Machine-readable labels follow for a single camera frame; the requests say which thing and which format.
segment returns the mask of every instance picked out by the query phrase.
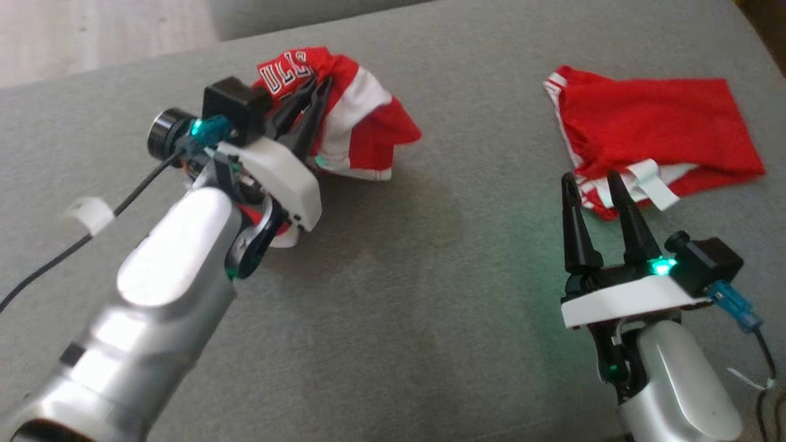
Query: gray fabric surface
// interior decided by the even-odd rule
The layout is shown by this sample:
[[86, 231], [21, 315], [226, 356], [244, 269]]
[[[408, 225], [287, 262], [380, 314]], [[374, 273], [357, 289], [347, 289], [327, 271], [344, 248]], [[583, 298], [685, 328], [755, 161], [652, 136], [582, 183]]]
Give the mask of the gray fabric surface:
[[324, 23], [427, 0], [210, 0], [213, 27], [222, 41]]
[[[569, 160], [542, 80], [570, 64], [615, 77], [729, 80], [768, 175], [646, 210], [661, 241], [719, 236], [747, 261], [736, 286], [786, 357], [786, 86], [731, 2], [444, 0], [0, 90], [3, 291], [79, 238], [57, 213], [116, 204], [154, 163], [153, 117], [198, 112], [202, 89], [292, 46], [355, 57], [423, 130], [393, 180], [323, 177], [323, 219], [239, 285], [151, 440], [603, 440], [619, 432], [589, 334], [564, 330], [560, 176]], [[125, 255], [183, 192], [169, 172], [96, 241], [0, 316], [0, 409], [48, 373], [113, 291]], [[616, 223], [588, 217], [608, 262]], [[728, 375], [765, 365], [719, 310], [686, 315]]]

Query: wooden floor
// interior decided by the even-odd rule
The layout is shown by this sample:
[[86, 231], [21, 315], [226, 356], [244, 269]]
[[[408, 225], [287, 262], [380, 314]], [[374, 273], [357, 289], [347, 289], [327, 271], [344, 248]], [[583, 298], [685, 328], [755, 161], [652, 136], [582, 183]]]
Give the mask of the wooden floor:
[[217, 42], [207, 0], [0, 0], [0, 87]]

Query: white stripe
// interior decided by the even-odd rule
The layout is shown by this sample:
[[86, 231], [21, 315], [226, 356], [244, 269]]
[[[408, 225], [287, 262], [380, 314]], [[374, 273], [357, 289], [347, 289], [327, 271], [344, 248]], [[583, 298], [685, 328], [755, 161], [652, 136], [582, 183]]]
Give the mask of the white stripe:
[[578, 189], [581, 190], [582, 193], [587, 193], [587, 192], [591, 191], [594, 188], [595, 188], [595, 185], [591, 181], [584, 182], [581, 186], [578, 187]]
[[307, 163], [313, 164], [320, 169], [326, 170], [336, 175], [348, 176], [350, 178], [367, 179], [369, 181], [390, 181], [393, 176], [393, 172], [390, 168], [387, 168], [383, 171], [374, 169], [350, 169], [349, 158], [344, 159], [344, 161], [331, 162], [327, 161], [320, 154], [315, 156], [313, 160], [311, 158], [307, 160]]
[[567, 79], [556, 72], [552, 72], [549, 79], [562, 87], [567, 86]]
[[297, 226], [289, 226], [283, 234], [277, 234], [270, 242], [270, 247], [274, 249], [289, 249], [297, 245], [300, 237], [300, 229]]
[[[686, 173], [698, 167], [697, 164], [688, 163], [658, 166], [654, 160], [647, 159], [628, 166], [629, 170], [633, 168], [644, 179], [638, 179], [636, 175], [630, 172], [623, 172], [620, 176], [628, 189], [628, 193], [630, 193], [630, 197], [634, 201], [639, 202], [650, 198], [660, 210], [666, 210], [673, 203], [679, 201], [677, 195], [674, 195], [667, 185], [677, 181], [685, 176]], [[606, 178], [588, 181], [584, 186], [588, 185], [597, 190], [598, 197], [601, 198], [604, 207], [614, 207]], [[588, 192], [588, 190], [584, 190], [584, 186], [581, 188], [582, 192]]]
[[349, 168], [352, 128], [374, 109], [392, 100], [393, 96], [382, 87], [371, 72], [358, 67], [358, 73], [352, 79], [352, 83], [341, 94], [341, 98], [325, 118], [325, 137], [319, 151], [323, 161], [334, 167]]
[[[553, 80], [554, 83], [560, 84], [562, 87], [567, 86], [567, 79], [561, 76], [560, 74], [554, 72], [549, 76], [549, 79], [557, 78], [557, 80]], [[567, 154], [571, 156], [571, 161], [573, 162], [573, 167], [578, 168], [582, 165], [584, 160], [573, 150], [573, 146], [571, 146], [571, 140], [567, 139], [567, 133], [565, 133], [565, 125], [562, 122], [562, 115], [560, 114], [560, 93], [562, 92], [562, 88], [559, 86], [554, 85], [549, 81], [543, 82], [543, 86], [545, 87], [545, 91], [549, 94], [549, 98], [551, 98], [552, 103], [554, 103], [554, 112], [556, 113], [556, 119], [560, 123], [560, 132], [562, 132], [562, 138], [565, 139], [565, 145], [567, 146]]]

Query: white cable clip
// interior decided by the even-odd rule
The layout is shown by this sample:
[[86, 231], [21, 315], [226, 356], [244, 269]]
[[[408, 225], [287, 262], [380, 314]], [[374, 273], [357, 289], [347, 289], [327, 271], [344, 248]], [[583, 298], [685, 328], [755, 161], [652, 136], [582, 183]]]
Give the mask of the white cable clip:
[[730, 367], [730, 366], [729, 366], [729, 367], [726, 367], [726, 369], [727, 369], [727, 370], [728, 370], [728, 371], [729, 371], [731, 374], [733, 374], [734, 376], [737, 376], [737, 377], [738, 377], [738, 378], [739, 378], [739, 379], [740, 379], [742, 382], [745, 382], [746, 384], [750, 385], [750, 386], [751, 386], [751, 387], [753, 387], [754, 389], [757, 389], [757, 390], [759, 390], [760, 392], [763, 392], [764, 390], [769, 390], [769, 389], [771, 389], [773, 386], [775, 386], [775, 380], [774, 380], [774, 379], [772, 379], [772, 378], [767, 378], [767, 384], [766, 384], [766, 386], [761, 386], [761, 385], [759, 385], [759, 384], [757, 384], [757, 383], [753, 382], [752, 380], [748, 379], [748, 377], [747, 377], [747, 376], [745, 376], [744, 374], [740, 373], [739, 371], [737, 371], [737, 370], [733, 369], [733, 368], [732, 368], [732, 367]]
[[80, 221], [90, 231], [91, 236], [96, 236], [112, 222], [115, 213], [100, 198], [82, 197], [71, 203], [62, 216]]

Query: black cable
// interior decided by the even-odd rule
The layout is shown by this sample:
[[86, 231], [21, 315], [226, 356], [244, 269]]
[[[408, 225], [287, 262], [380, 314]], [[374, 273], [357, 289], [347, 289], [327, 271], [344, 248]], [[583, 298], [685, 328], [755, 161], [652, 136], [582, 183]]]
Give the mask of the black cable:
[[[145, 179], [143, 179], [142, 182], [139, 183], [136, 189], [134, 189], [134, 191], [131, 192], [128, 195], [128, 197], [126, 197], [126, 199], [123, 200], [122, 203], [120, 203], [119, 206], [117, 206], [117, 208], [114, 211], [115, 216], [118, 216], [121, 213], [123, 213], [123, 211], [126, 210], [128, 206], [131, 205], [132, 202], [134, 202], [135, 199], [137, 199], [137, 197], [142, 193], [142, 191], [145, 190], [145, 188], [149, 186], [150, 183], [154, 179], [156, 179], [158, 175], [161, 175], [161, 172], [164, 169], [169, 167], [172, 163], [174, 163], [175, 160], [178, 159], [179, 154], [180, 154], [179, 151], [173, 153], [171, 157], [162, 161], [161, 164], [159, 164], [155, 169], [153, 169], [153, 171], [150, 172], [145, 177]], [[8, 307], [8, 305], [11, 304], [11, 301], [13, 301], [13, 299], [17, 297], [17, 295], [19, 295], [19, 293], [22, 290], [24, 290], [25, 287], [27, 287], [33, 281], [38, 279], [42, 274], [45, 274], [47, 271], [51, 270], [52, 267], [57, 266], [59, 263], [63, 262], [63, 260], [73, 255], [77, 250], [81, 249], [85, 244], [90, 242], [91, 239], [93, 239], [93, 235], [91, 234], [87, 234], [83, 236], [82, 239], [75, 242], [71, 247], [65, 249], [60, 255], [55, 256], [54, 258], [52, 258], [50, 262], [42, 265], [41, 267], [39, 267], [38, 270], [29, 274], [25, 279], [22, 280], [22, 282], [17, 284], [17, 286], [14, 287], [13, 290], [11, 290], [11, 292], [8, 295], [6, 295], [5, 298], [3, 298], [2, 302], [0, 302], [0, 313], [3, 313], [6, 307]]]
[[780, 442], [783, 439], [783, 431], [780, 427], [780, 406], [786, 402], [786, 392], [781, 393], [778, 399], [775, 401], [775, 440]]
[[[758, 342], [758, 346], [762, 349], [762, 353], [764, 354], [764, 359], [767, 361], [767, 368], [769, 368], [769, 379], [775, 381], [775, 377], [778, 375], [777, 370], [775, 368], [775, 360], [773, 359], [773, 354], [769, 352], [769, 347], [767, 347], [767, 342], [764, 340], [764, 336], [762, 335], [762, 331], [756, 327], [753, 330], [753, 334], [756, 336], [756, 341]], [[767, 380], [767, 389], [769, 389], [769, 379]], [[758, 423], [758, 431], [762, 434], [762, 441], [769, 442], [769, 437], [767, 436], [767, 428], [764, 425], [764, 415], [762, 413], [762, 409], [764, 408], [764, 396], [767, 394], [767, 389], [762, 390], [758, 397], [756, 398], [756, 422]], [[778, 399], [778, 402], [783, 400], [783, 396]], [[776, 403], [775, 405], [775, 441], [780, 442], [780, 420], [778, 417], [778, 408], [779, 405]]]
[[173, 154], [171, 154], [171, 155], [169, 156], [169, 158], [167, 158], [167, 159], [166, 159], [166, 160], [164, 160], [164, 161], [161, 161], [161, 164], [159, 164], [159, 165], [158, 165], [158, 166], [157, 166], [155, 169], [153, 169], [153, 170], [152, 170], [152, 172], [150, 172], [150, 173], [149, 173], [149, 174], [148, 174], [148, 175], [145, 177], [145, 179], [143, 179], [143, 180], [142, 180], [142, 182], [140, 182], [140, 183], [139, 183], [139, 185], [137, 186], [137, 188], [136, 188], [136, 189], [134, 189], [134, 191], [133, 191], [133, 192], [131, 192], [131, 193], [128, 195], [128, 197], [126, 197], [126, 199], [125, 199], [125, 200], [123, 200], [123, 202], [122, 202], [122, 203], [120, 203], [120, 205], [119, 205], [119, 206], [117, 206], [117, 208], [115, 209], [115, 212], [114, 212], [114, 213], [115, 213], [115, 216], [119, 216], [121, 213], [123, 213], [123, 211], [124, 211], [124, 210], [126, 210], [126, 209], [128, 208], [128, 206], [130, 206], [130, 205], [131, 205], [131, 203], [133, 203], [133, 202], [134, 202], [134, 200], [135, 200], [135, 199], [137, 199], [137, 197], [138, 197], [138, 196], [139, 196], [139, 195], [142, 193], [142, 191], [143, 191], [143, 190], [145, 190], [145, 188], [146, 188], [147, 186], [149, 186], [149, 185], [150, 185], [150, 183], [151, 183], [151, 182], [152, 182], [154, 179], [156, 179], [156, 177], [157, 177], [158, 175], [161, 175], [161, 172], [163, 172], [163, 170], [164, 170], [164, 169], [166, 169], [166, 168], [168, 168], [169, 166], [171, 166], [171, 165], [172, 165], [172, 163], [174, 163], [174, 161], [178, 159], [178, 157], [180, 157], [180, 150], [179, 150], [179, 149], [178, 149], [178, 150], [176, 150], [176, 151], [175, 151]]

